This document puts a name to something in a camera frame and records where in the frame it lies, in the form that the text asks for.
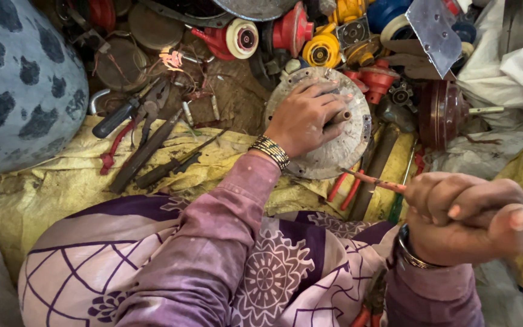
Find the bangle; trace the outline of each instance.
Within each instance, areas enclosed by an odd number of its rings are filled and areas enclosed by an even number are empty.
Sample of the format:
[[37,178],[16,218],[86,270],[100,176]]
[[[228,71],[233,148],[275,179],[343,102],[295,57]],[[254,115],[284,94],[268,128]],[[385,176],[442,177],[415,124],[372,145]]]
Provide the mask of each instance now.
[[415,266],[423,269],[437,269],[437,268],[446,268],[447,266],[440,266],[436,264],[427,263],[414,253],[409,251],[409,227],[407,224],[404,224],[399,229],[399,234],[397,235],[399,240],[399,253],[403,260],[405,260],[411,266]]
[[282,149],[276,142],[272,141],[271,138],[264,135],[258,137],[249,149],[257,149],[269,155],[270,158],[278,163],[278,167],[280,167],[281,171],[284,171],[286,166],[290,163],[290,158],[284,149]]

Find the black screwdriver handle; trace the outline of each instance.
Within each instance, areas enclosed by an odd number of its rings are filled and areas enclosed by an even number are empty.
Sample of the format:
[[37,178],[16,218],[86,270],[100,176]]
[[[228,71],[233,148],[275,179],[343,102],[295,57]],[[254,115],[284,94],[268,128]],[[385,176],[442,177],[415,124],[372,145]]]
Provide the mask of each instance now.
[[120,108],[108,114],[92,129],[92,134],[97,138],[105,138],[112,133],[122,122],[124,122],[133,110],[138,108],[140,104],[135,98],[129,98],[127,102]]

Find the right hand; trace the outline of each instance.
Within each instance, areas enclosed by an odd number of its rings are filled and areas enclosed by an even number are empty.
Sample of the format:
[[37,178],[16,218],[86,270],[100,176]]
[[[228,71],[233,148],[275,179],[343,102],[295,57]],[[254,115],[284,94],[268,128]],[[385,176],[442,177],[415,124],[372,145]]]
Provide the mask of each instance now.
[[338,87],[338,81],[320,83],[304,80],[276,108],[264,135],[276,142],[290,158],[306,154],[337,138],[344,123],[324,124],[347,108],[352,94],[324,94]]
[[404,197],[409,245],[428,263],[479,264],[523,253],[523,189],[513,180],[425,173]]

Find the fingernail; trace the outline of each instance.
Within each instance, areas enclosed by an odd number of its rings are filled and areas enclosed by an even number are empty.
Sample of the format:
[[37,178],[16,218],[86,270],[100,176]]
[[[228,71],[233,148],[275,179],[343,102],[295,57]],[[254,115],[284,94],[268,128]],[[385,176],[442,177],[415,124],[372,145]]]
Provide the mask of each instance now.
[[461,211],[461,208],[459,207],[458,204],[454,205],[451,207],[451,209],[449,209],[449,212],[447,212],[447,216],[449,216],[449,218],[451,219],[454,219],[455,217],[457,217],[457,215],[459,214],[459,212]]
[[513,230],[517,232],[523,231],[523,210],[517,210],[512,212],[510,226]]

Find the sleeve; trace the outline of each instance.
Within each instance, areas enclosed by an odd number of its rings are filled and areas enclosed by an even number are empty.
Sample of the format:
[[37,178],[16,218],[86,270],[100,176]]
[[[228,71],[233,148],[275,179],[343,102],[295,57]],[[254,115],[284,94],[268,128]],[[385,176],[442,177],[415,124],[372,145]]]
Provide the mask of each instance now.
[[178,234],[135,277],[116,326],[225,326],[280,174],[269,159],[238,159],[215,189],[185,209]]
[[422,269],[402,258],[387,273],[389,327],[482,327],[470,264]]

